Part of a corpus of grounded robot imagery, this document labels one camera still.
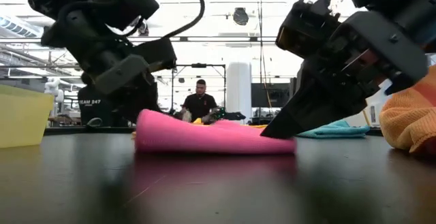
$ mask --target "black monitor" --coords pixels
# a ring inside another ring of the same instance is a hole
[[[269,108],[266,92],[268,91],[271,107],[282,108],[290,98],[290,84],[251,83],[251,107]]]

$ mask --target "white cylinder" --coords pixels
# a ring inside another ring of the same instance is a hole
[[[230,61],[227,66],[227,92],[225,108],[227,112],[240,112],[247,118],[240,121],[246,124],[251,118],[251,63]]]

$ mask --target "yellow bin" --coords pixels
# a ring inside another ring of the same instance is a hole
[[[41,144],[53,96],[0,85],[0,148]]]

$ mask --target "black table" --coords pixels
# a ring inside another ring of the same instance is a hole
[[[436,223],[436,170],[380,137],[291,156],[140,156],[127,134],[0,150],[0,223]]]

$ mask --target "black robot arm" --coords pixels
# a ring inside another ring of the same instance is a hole
[[[340,23],[330,0],[295,3],[276,44],[304,59],[300,87],[262,135],[288,138],[355,115],[366,98],[409,88],[428,72],[424,47],[436,38],[436,0],[352,0],[357,12]]]
[[[175,66],[176,55],[170,37],[194,26],[203,16],[165,37],[134,46],[127,37],[158,9],[155,0],[28,0],[37,12],[56,22],[44,33],[41,44],[67,48],[84,72],[94,80],[129,121],[136,122],[142,109],[160,111],[157,85],[151,73]],[[108,26],[126,29],[117,35]]]

